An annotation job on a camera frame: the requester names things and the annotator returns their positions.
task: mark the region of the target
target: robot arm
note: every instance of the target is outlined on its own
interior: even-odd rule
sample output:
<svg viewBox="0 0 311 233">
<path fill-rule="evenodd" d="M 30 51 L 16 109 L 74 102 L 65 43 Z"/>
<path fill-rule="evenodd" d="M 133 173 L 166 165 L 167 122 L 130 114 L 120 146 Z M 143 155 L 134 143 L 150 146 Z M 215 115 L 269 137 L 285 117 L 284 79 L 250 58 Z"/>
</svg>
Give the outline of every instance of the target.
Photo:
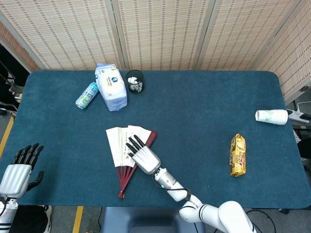
<svg viewBox="0 0 311 233">
<path fill-rule="evenodd" d="M 43 179 L 44 172 L 40 171 L 37 179 L 29 183 L 31 172 L 43 150 L 43 146 L 38 146 L 36 143 L 18 151 L 12 164 L 5 170 L 0 184 L 0 233 L 10 231 L 18 209 L 17 199 L 38 186 Z"/>
<path fill-rule="evenodd" d="M 235 201 L 227 201 L 219 208 L 203 204 L 196 196 L 184 188 L 166 168 L 161 168 L 160 159 L 143 142 L 134 135 L 136 143 L 130 138 L 129 149 L 134 153 L 129 155 L 137 165 L 160 184 L 160 188 L 175 200 L 186 200 L 184 206 L 179 210 L 180 216 L 189 223 L 204 222 L 224 233 L 256 233 L 252 222 L 246 213 Z"/>
</svg>

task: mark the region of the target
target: woven screen panel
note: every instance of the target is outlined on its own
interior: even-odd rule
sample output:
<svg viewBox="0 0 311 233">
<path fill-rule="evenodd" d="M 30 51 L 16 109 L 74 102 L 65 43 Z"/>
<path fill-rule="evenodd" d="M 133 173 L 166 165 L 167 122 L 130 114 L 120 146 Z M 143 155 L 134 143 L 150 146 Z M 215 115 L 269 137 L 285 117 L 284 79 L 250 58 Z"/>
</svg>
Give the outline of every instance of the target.
<svg viewBox="0 0 311 233">
<path fill-rule="evenodd" d="M 199 69 L 249 69 L 296 0 L 221 0 Z"/>
<path fill-rule="evenodd" d="M 11 33 L 0 22 L 0 37 L 3 42 L 10 47 L 12 52 L 32 71 L 39 70 L 40 68 L 29 56 L 26 50 L 15 40 Z"/>
<path fill-rule="evenodd" d="M 296 12 L 257 69 L 277 74 L 284 96 L 311 76 L 311 1 Z"/>
<path fill-rule="evenodd" d="M 0 0 L 0 9 L 47 69 L 120 67 L 103 0 Z"/>
<path fill-rule="evenodd" d="M 118 0 L 130 68 L 191 69 L 208 3 Z"/>
</svg>

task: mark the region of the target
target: wet wipes package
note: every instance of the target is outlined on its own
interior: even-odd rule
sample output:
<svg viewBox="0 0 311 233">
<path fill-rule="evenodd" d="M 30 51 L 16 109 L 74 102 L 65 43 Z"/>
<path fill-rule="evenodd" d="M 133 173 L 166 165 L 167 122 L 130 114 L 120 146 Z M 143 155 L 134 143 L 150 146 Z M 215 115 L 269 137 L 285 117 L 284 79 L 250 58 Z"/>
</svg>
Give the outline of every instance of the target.
<svg viewBox="0 0 311 233">
<path fill-rule="evenodd" d="M 120 110 L 127 105 L 124 81 L 115 64 L 97 64 L 95 80 L 108 109 Z"/>
</svg>

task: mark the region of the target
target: blue can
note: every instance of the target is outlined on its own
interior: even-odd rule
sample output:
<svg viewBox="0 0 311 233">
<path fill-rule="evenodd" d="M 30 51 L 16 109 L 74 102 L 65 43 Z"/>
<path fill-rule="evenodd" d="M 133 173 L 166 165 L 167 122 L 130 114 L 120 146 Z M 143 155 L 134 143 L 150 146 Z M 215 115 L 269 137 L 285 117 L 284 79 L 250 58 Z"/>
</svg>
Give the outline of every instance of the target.
<svg viewBox="0 0 311 233">
<path fill-rule="evenodd" d="M 98 93 L 98 86 L 95 82 L 92 82 L 87 89 L 82 93 L 82 95 L 76 100 L 76 105 L 78 108 L 85 109 L 88 104 L 94 99 Z"/>
</svg>

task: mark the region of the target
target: black cup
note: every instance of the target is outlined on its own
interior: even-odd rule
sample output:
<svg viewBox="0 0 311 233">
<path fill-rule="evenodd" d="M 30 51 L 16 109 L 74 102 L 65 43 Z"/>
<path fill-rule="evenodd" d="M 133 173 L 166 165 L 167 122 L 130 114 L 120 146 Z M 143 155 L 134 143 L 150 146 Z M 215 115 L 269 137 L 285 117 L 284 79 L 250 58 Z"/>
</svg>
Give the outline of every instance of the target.
<svg viewBox="0 0 311 233">
<path fill-rule="evenodd" d="M 127 72 L 126 80 L 128 89 L 133 94 L 139 94 L 144 89 L 144 75 L 138 69 L 133 69 Z"/>
</svg>

